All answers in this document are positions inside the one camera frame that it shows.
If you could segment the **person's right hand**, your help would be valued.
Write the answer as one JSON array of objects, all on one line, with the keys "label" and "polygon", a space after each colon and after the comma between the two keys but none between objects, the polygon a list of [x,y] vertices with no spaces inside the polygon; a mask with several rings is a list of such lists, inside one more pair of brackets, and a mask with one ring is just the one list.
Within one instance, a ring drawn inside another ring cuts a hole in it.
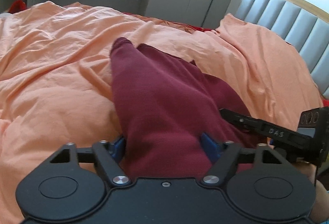
[{"label": "person's right hand", "polygon": [[328,221],[328,192],[325,189],[324,185],[316,179],[317,167],[305,162],[294,163],[293,166],[297,168],[302,174],[304,174],[315,185],[316,200],[309,215],[310,219],[314,223],[324,223]]}]

